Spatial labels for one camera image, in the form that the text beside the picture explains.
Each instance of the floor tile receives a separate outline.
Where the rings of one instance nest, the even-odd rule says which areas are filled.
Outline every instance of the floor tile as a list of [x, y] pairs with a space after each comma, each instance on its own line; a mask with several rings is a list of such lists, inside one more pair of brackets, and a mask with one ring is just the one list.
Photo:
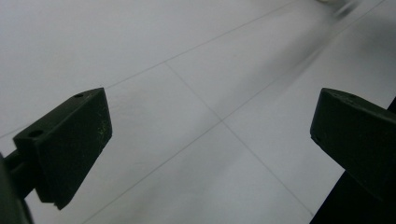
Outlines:
[[312, 48], [326, 13], [316, 2], [294, 2], [168, 64], [225, 118]]
[[106, 94], [113, 137], [55, 223], [82, 223], [219, 122], [165, 65]]
[[108, 87], [290, 1], [5, 2], [0, 136], [69, 95]]
[[220, 124], [88, 223], [308, 223], [310, 214]]
[[386, 108], [396, 95], [395, 72], [388, 52], [344, 32], [291, 85], [281, 78], [225, 122], [316, 213], [343, 172], [310, 139], [320, 89], [355, 93]]

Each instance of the screw hole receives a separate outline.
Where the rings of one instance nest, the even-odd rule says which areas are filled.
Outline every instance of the screw hole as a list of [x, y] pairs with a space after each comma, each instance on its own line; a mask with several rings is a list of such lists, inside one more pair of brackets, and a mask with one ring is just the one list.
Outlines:
[[43, 131], [41, 131], [41, 130], [32, 131], [31, 133], [29, 133], [29, 137], [38, 137], [42, 133], [43, 133]]

